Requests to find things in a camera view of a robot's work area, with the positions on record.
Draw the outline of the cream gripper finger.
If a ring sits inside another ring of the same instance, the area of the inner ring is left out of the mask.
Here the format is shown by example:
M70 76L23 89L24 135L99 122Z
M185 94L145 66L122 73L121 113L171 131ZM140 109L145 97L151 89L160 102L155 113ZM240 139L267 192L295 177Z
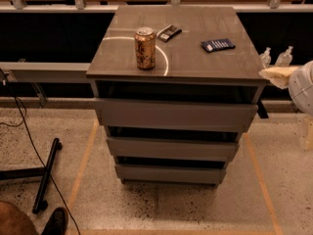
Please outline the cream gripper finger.
M259 74L276 87L286 89L289 87L291 74L296 70L297 67L271 67L261 70Z

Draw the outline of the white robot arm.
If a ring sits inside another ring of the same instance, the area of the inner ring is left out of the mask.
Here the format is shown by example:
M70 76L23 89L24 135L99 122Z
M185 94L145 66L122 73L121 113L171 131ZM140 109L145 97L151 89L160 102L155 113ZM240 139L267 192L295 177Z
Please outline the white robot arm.
M313 61L299 67L272 67L260 76L280 89L288 89L295 106L313 116Z

